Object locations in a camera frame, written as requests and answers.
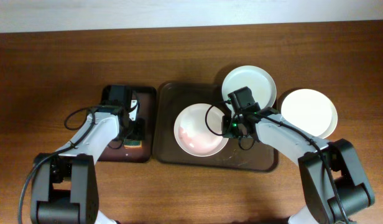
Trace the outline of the green orange sponge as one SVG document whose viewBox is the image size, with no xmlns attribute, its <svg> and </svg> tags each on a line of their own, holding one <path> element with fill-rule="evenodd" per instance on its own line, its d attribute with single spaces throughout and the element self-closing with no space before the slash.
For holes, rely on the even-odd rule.
<svg viewBox="0 0 383 224">
<path fill-rule="evenodd" d="M 126 149 L 139 148 L 139 147 L 142 147 L 142 141 L 139 141 L 139 140 L 125 140 L 124 143 L 123 143 L 123 146 Z"/>
</svg>

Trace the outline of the pink plate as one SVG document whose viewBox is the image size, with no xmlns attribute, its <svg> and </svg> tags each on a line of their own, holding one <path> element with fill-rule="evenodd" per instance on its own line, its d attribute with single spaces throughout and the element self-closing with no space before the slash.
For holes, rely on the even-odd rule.
<svg viewBox="0 0 383 224">
<path fill-rule="evenodd" d="M 228 138 L 217 136 L 206 127 L 205 115 L 210 106 L 197 103 L 186 107 L 178 114 L 173 126 L 177 144 L 196 157 L 217 154 L 228 143 Z"/>
</svg>

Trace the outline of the pale green plate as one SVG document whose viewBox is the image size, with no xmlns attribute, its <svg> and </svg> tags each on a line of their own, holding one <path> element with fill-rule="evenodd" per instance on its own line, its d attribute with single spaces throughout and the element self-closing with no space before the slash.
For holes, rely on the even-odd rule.
<svg viewBox="0 0 383 224">
<path fill-rule="evenodd" d="M 221 87 L 223 100 L 228 99 L 229 93 L 245 86 L 252 91 L 261 109 L 273 107 L 277 97 L 275 82 L 265 70 L 252 65 L 235 68 L 226 75 Z"/>
</svg>

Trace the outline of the cream white plate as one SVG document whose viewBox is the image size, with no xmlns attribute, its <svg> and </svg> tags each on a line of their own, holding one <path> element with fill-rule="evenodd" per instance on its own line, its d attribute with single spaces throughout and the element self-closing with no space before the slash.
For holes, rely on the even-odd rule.
<svg viewBox="0 0 383 224">
<path fill-rule="evenodd" d="M 327 138 L 336 129 L 338 113 L 323 93 L 301 88 L 287 93 L 280 104 L 282 116 L 294 126 L 319 138 Z"/>
</svg>

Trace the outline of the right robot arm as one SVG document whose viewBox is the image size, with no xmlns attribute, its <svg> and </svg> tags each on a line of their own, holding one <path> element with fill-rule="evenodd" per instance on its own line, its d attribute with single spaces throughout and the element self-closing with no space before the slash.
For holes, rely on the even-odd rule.
<svg viewBox="0 0 383 224">
<path fill-rule="evenodd" d="M 253 138 L 298 166 L 306 204 L 286 223 L 350 223 L 351 215 L 375 202 L 357 152 L 345 139 L 314 137 L 273 108 L 223 116 L 222 132 L 227 138 Z"/>
</svg>

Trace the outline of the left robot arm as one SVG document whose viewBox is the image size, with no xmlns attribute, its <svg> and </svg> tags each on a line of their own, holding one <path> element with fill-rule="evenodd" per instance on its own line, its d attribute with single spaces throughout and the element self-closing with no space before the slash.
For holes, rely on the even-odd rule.
<svg viewBox="0 0 383 224">
<path fill-rule="evenodd" d="M 114 223 L 99 209 L 95 164 L 113 140 L 132 133 L 140 104 L 86 107 L 76 134 L 53 153 L 40 153 L 27 176 L 32 223 Z"/>
</svg>

